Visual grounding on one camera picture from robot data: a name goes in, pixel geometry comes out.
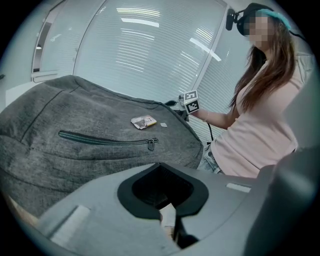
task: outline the gray backpack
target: gray backpack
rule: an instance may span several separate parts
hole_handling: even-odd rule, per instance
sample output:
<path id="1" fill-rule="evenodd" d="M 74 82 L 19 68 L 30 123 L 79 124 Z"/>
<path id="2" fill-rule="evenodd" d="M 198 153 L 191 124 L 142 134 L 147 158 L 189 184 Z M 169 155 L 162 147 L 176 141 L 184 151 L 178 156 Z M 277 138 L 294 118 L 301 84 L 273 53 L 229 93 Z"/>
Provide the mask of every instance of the gray backpack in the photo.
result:
<path id="1" fill-rule="evenodd" d="M 139 130 L 131 119 L 144 115 L 157 123 Z M 1 189 L 36 217 L 95 178 L 158 162 L 196 169 L 202 153 L 168 106 L 78 76 L 36 85 L 0 113 Z"/>

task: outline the white wall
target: white wall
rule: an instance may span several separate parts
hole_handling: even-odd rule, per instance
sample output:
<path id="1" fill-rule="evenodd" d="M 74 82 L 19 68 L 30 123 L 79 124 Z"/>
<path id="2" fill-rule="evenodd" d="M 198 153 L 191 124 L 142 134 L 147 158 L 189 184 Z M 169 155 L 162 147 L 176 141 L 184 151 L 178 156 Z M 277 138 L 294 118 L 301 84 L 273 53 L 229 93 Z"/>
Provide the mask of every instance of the white wall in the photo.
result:
<path id="1" fill-rule="evenodd" d="M 21 24 L 11 39 L 0 61 L 0 112 L 6 106 L 6 90 L 31 81 L 32 62 L 40 32 L 53 5 L 53 0 L 43 1 Z"/>

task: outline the small package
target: small package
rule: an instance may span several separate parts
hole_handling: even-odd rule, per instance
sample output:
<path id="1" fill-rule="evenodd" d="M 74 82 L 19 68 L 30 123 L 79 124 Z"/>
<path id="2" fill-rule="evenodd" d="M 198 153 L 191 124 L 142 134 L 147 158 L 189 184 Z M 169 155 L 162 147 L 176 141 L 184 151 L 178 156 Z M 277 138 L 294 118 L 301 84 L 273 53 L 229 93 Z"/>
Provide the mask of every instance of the small package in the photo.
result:
<path id="1" fill-rule="evenodd" d="M 133 123 L 133 125 L 139 130 L 152 126 L 156 122 L 157 121 L 154 118 L 152 118 L 150 115 L 143 115 L 143 116 L 139 116 L 131 119 L 131 123 Z"/>

